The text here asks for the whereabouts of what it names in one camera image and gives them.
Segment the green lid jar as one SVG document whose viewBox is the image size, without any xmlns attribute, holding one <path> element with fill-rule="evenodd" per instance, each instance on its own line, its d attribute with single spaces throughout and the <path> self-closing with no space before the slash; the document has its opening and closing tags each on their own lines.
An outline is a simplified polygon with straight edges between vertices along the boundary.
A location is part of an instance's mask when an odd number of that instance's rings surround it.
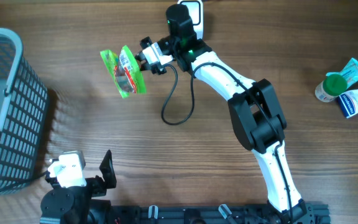
<svg viewBox="0 0 358 224">
<path fill-rule="evenodd" d="M 315 89 L 318 100 L 329 103 L 347 90 L 347 82 L 338 74 L 327 76 Z"/>
</svg>

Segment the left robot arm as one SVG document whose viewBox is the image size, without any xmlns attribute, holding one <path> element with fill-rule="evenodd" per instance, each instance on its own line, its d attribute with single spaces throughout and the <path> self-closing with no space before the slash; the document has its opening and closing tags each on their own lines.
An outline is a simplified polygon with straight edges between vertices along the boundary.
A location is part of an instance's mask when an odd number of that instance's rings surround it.
<svg viewBox="0 0 358 224">
<path fill-rule="evenodd" d="M 52 186 L 43 197 L 40 223 L 108 223 L 111 202 L 99 200 L 117 185 L 112 153 L 107 150 L 99 169 L 102 176 L 86 178 L 81 151 L 67 151 L 51 160 L 45 180 Z"/>
</svg>

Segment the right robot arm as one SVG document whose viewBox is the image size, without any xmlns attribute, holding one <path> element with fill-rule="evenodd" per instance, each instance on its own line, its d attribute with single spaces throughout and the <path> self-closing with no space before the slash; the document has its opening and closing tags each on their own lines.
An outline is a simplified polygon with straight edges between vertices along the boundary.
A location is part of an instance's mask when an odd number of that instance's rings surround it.
<svg viewBox="0 0 358 224">
<path fill-rule="evenodd" d="M 135 59 L 141 70 L 159 75 L 176 62 L 192 79 L 206 83 L 227 101 L 237 140 L 259 163 L 273 220 L 296 223 L 307 208 L 291 177 L 285 155 L 287 122 L 273 85 L 266 79 L 246 78 L 220 60 L 198 37 L 192 12 L 188 1 L 169 6 L 165 12 L 169 35 L 157 42 L 142 39 Z"/>
</svg>

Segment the white blue plaster box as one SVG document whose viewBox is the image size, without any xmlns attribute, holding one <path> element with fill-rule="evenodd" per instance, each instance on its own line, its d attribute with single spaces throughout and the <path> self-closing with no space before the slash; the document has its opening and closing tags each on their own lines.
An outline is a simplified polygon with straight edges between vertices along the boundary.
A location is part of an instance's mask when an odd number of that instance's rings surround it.
<svg viewBox="0 0 358 224">
<path fill-rule="evenodd" d="M 358 89 L 342 93 L 337 101 L 345 118 L 358 114 Z"/>
</svg>

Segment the Haribo gummy candy bag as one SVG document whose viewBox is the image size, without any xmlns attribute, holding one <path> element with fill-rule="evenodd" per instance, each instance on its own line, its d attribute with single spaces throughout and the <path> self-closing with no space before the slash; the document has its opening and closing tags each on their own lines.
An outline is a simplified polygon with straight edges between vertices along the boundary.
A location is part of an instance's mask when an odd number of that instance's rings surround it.
<svg viewBox="0 0 358 224">
<path fill-rule="evenodd" d="M 147 93 L 139 64 L 128 46 L 124 45 L 119 54 L 109 49 L 102 50 L 100 56 L 122 98 Z"/>
</svg>

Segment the white barcode scanner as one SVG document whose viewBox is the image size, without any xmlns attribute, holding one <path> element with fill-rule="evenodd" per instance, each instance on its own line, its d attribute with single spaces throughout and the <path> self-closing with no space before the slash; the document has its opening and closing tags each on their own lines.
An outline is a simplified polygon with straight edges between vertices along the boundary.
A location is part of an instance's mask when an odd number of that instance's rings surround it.
<svg viewBox="0 0 358 224">
<path fill-rule="evenodd" d="M 197 39 L 203 39 L 204 15 L 202 0 L 179 0 L 177 3 L 188 8 L 189 15 L 193 21 L 193 28 L 196 32 Z"/>
</svg>

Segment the teal tissue pack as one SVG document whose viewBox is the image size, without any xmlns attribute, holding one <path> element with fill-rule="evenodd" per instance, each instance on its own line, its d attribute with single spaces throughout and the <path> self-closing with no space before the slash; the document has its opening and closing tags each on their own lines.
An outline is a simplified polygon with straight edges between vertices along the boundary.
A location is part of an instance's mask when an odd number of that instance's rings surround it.
<svg viewBox="0 0 358 224">
<path fill-rule="evenodd" d="M 347 89 L 353 84 L 358 82 L 358 61 L 355 58 L 351 58 L 350 61 L 340 72 L 328 72 L 326 76 L 340 75 L 347 82 Z"/>
</svg>

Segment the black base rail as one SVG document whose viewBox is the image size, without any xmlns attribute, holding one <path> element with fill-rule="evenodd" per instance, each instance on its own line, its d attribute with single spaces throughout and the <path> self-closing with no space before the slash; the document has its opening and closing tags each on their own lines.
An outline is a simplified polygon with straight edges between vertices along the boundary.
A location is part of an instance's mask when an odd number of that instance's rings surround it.
<svg viewBox="0 0 358 224">
<path fill-rule="evenodd" d="M 113 206 L 108 223 L 186 224 L 186 223 L 282 223 L 269 205 L 215 207 Z"/>
</svg>

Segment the grey plastic mesh basket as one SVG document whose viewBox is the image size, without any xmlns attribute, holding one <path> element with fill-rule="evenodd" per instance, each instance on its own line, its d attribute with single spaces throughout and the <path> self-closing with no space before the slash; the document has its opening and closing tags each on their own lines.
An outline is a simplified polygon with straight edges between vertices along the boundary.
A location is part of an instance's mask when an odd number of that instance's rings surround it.
<svg viewBox="0 0 358 224">
<path fill-rule="evenodd" d="M 33 176 L 48 104 L 21 38 L 0 28 L 0 189 Z"/>
</svg>

